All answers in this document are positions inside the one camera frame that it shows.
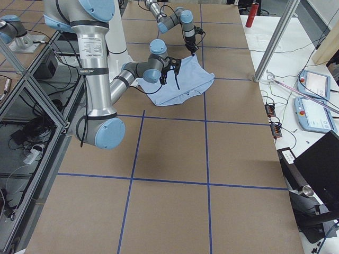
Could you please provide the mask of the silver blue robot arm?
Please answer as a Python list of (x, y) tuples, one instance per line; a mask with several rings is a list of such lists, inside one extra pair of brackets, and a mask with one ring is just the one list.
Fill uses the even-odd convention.
[(136, 79), (154, 84), (169, 71), (167, 46), (155, 39), (149, 45), (148, 60), (133, 62), (127, 52), (117, 1), (43, 3), (47, 26), (77, 35), (86, 106), (72, 123), (73, 134), (82, 143), (113, 149), (126, 131), (114, 104)]
[(160, 6), (158, 1), (144, 1), (144, 4), (146, 10), (150, 11), (156, 19), (160, 33), (164, 34), (180, 25), (184, 45), (192, 56), (195, 55), (199, 49), (195, 36), (204, 35), (204, 31), (194, 25), (193, 13), (183, 7), (174, 10), (168, 5)]

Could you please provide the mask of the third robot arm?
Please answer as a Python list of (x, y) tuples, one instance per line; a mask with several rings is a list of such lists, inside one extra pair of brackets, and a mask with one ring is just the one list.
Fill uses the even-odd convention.
[[(192, 55), (198, 50), (195, 36), (197, 34), (205, 35), (205, 32), (193, 24), (193, 15), (191, 11), (177, 9), (175, 13), (166, 16), (163, 13), (154, 15), (160, 33), (164, 34), (176, 25), (180, 25), (186, 48)], [(60, 13), (58, 15), (45, 13), (44, 19), (46, 25), (59, 31), (72, 33), (71, 23), (73, 20), (69, 16)], [(16, 15), (6, 15), (1, 17), (1, 38), (5, 43), (10, 43), (14, 39), (19, 39), (27, 35), (27, 30), (22, 25), (21, 20)]]

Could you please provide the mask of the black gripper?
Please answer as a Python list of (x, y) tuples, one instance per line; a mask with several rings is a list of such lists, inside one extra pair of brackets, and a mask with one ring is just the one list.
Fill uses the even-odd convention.
[(193, 57), (196, 55), (195, 52), (199, 49), (195, 40), (185, 40), (185, 46), (190, 51), (191, 56)]
[(162, 70), (161, 70), (161, 76), (159, 78), (159, 81), (161, 83), (165, 83), (166, 80), (167, 80), (167, 74), (169, 71), (172, 70), (172, 67), (171, 66), (166, 66), (166, 67), (163, 67)]

